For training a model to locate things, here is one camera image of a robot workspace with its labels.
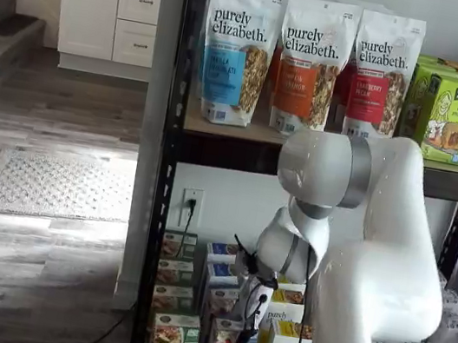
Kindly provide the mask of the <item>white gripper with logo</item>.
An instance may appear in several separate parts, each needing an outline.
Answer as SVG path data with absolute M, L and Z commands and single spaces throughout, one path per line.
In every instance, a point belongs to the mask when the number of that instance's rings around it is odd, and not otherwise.
M 277 277 L 263 278 L 251 274 L 239 291 L 237 313 L 241 316 L 244 329 L 238 334 L 236 343 L 249 343 L 253 331 L 258 331 L 272 294 L 277 288 Z

